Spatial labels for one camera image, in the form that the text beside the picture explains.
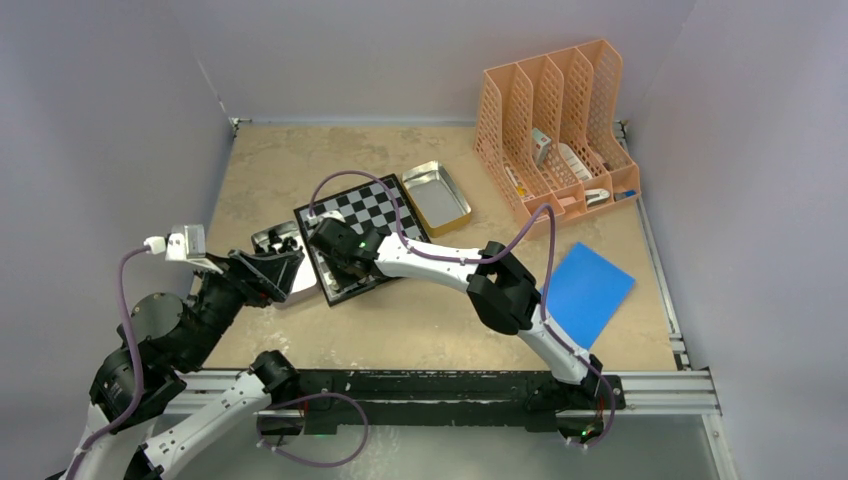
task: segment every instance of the table surface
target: table surface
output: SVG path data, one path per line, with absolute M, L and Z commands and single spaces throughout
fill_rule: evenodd
M 565 447 L 558 433 L 521 427 L 401 427 L 368 431 L 368 446 L 338 468 L 313 468 L 256 448 L 256 428 L 239 422 L 205 448 L 177 480 L 719 480 L 704 422 L 698 415 L 622 415 L 603 445 L 588 454 Z M 356 448 L 359 425 L 335 435 L 288 437 L 282 449 L 317 461 L 335 461 Z
M 457 248 L 504 244 L 519 226 L 471 151 L 469 127 L 296 127 L 243 125 L 207 235 L 210 252 L 251 251 L 250 235 L 294 218 L 315 186 L 342 169 L 400 174 L 438 160 L 472 208 L 471 223 L 438 237 Z M 368 180 L 332 180 L 320 197 Z M 547 236 L 515 255 L 544 279 Z M 557 231 L 555 265 L 582 242 L 636 279 L 592 346 L 608 370 L 676 370 L 668 323 L 634 205 Z M 299 368 L 543 370 L 517 337 L 486 328 L 466 296 L 412 279 L 389 282 L 333 308 L 320 293 L 283 309 L 245 308 L 206 361 L 240 368 L 279 349 Z

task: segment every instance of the white wall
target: white wall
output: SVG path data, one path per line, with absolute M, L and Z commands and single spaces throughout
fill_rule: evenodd
M 634 153 L 745 479 L 848 469 L 848 4 L 700 0 Z
M 474 120 L 483 69 L 598 37 L 627 118 L 695 0 L 172 3 L 230 116 L 433 123 Z
M 119 257 L 210 218 L 228 124 L 164 0 L 0 1 L 0 477 L 67 466 Z M 190 273 L 142 258 L 132 302 Z

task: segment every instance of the chessboard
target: chessboard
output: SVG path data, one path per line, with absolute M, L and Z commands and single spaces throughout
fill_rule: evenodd
M 398 202 L 403 235 L 412 240 L 429 243 L 430 238 L 424 231 L 424 227 L 418 219 L 415 209 L 411 207 L 412 204 L 409 198 L 407 198 L 406 192 L 403 188 L 400 188 L 400 181 L 397 176 L 394 174 L 386 175 L 380 180 L 389 187 L 392 195 L 394 195 Z M 362 234 L 372 226 L 388 226 L 392 232 L 396 231 L 397 224 L 395 219 L 397 217 L 392 208 L 392 201 L 383 190 L 383 187 L 373 181 L 315 201 L 316 215 L 332 210 L 338 210 L 344 216 L 345 223 L 353 227 L 356 233 L 359 234 Z M 296 208 L 294 210 L 294 217 L 297 219 L 297 224 L 303 238 L 309 238 L 313 230 L 306 223 L 306 219 L 309 217 L 309 205 Z M 330 269 L 321 254 L 309 246 L 307 246 L 306 252 L 312 261 L 315 276 L 321 284 L 327 304 L 330 306 L 338 305 L 345 300 L 361 295 L 369 290 L 373 290 L 378 285 L 393 280 L 392 278 L 374 278 L 369 276 L 352 285 L 340 287 L 333 281 Z

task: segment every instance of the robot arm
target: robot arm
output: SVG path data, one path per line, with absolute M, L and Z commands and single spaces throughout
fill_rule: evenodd
M 195 273 L 201 278 L 201 286 L 196 295 L 186 300 L 169 293 L 154 293 L 132 309 L 130 320 L 139 339 L 144 375 L 141 403 L 132 416 L 97 440 L 87 452 L 76 452 L 75 457 L 85 454 L 81 461 L 75 459 L 76 479 L 123 478 L 148 427 L 185 389 L 185 383 L 176 372 L 201 369 L 242 307 L 266 307 L 273 302 L 284 302 L 304 258 L 303 252 L 296 248 L 257 251 L 256 254 L 232 250 L 227 257 L 210 255 L 205 251 L 203 227 L 199 225 L 175 227 L 167 239 L 152 237 L 146 243 L 153 253 L 164 251 L 166 260 L 200 267 L 202 270 Z M 89 392 L 91 405 L 83 441 L 124 412 L 135 393 L 134 365 L 123 326 L 118 328 L 118 335 L 123 344 L 103 361 Z M 260 376 L 262 381 L 257 381 L 252 368 L 243 375 L 241 382 L 247 382 L 240 385 L 243 388 L 234 390 L 236 396 L 244 394 L 244 398 L 235 402 L 234 399 L 228 401 L 229 397 L 225 396 L 217 410 L 204 409 L 202 414 L 193 416 L 190 424 L 174 429 L 177 433 L 186 432 L 180 433 L 181 437 L 167 439 L 164 447 L 151 444 L 155 448 L 151 448 L 150 453 L 160 463 L 141 463 L 162 471 L 163 464 L 180 466 L 180 458 L 190 458 L 216 438 L 208 433 L 214 430 L 220 435 L 226 431 L 222 427 L 237 421 L 244 412 L 264 408 L 270 404 L 272 396 L 287 392 L 290 385 L 296 383 L 290 382 L 296 371 L 279 352 L 276 352 L 279 358 L 270 360 L 263 357 L 266 354 L 260 355 L 254 366 L 264 372 L 276 365 L 274 375 Z M 176 445 L 175 450 L 169 450 L 169 445 Z
M 504 246 L 489 242 L 483 250 L 454 249 L 407 240 L 418 251 L 461 259 L 491 258 Z M 517 335 L 547 363 L 553 377 L 567 385 L 582 385 L 594 396 L 598 379 L 590 378 L 578 360 L 600 362 L 577 345 L 556 322 L 544 324 L 541 295 L 533 275 L 511 253 L 490 264 L 445 262 L 416 255 L 387 228 L 357 234 L 332 214 L 320 219 L 309 244 L 325 257 L 331 269 L 364 278 L 368 275 L 409 277 L 435 282 L 469 296 L 487 327 L 504 335 Z M 567 351 L 547 331 L 550 328 L 574 353 Z

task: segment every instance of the blue paper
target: blue paper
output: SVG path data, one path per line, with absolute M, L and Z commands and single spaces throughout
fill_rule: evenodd
M 634 282 L 604 257 L 577 243 L 551 275 L 548 312 L 565 333 L 588 349 Z

